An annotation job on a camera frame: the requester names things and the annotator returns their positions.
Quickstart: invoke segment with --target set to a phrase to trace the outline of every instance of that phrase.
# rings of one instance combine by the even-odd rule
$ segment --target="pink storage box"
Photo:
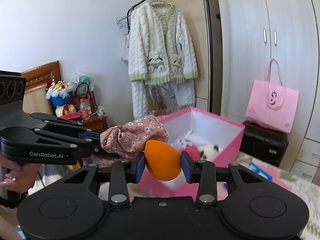
[[[227,167],[238,156],[244,132],[243,124],[194,107],[170,114],[161,122],[169,132],[169,144],[178,136],[187,135],[189,131],[193,131],[188,136],[193,142],[217,144],[221,150],[213,162],[218,167]],[[146,168],[138,187],[144,196],[192,196],[195,199],[199,184],[188,184],[183,172],[174,180],[159,181]]]

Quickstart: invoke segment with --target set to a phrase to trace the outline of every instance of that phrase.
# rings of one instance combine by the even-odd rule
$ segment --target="wooden nightstand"
[[[82,122],[83,127],[91,129],[93,132],[102,133],[108,129],[107,116],[91,116],[88,120]]]

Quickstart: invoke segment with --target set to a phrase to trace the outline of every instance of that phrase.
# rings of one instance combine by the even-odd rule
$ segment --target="white plush toy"
[[[219,146],[210,143],[198,147],[200,160],[212,161],[219,154]]]

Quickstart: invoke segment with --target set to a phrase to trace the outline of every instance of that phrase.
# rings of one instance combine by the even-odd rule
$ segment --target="orange ball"
[[[180,174],[180,155],[171,145],[161,141],[148,140],[144,153],[148,171],[154,178],[169,181]]]

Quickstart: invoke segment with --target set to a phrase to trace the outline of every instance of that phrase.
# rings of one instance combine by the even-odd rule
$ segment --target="black suitcase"
[[[288,135],[249,121],[245,125],[240,151],[279,167],[288,147]]]

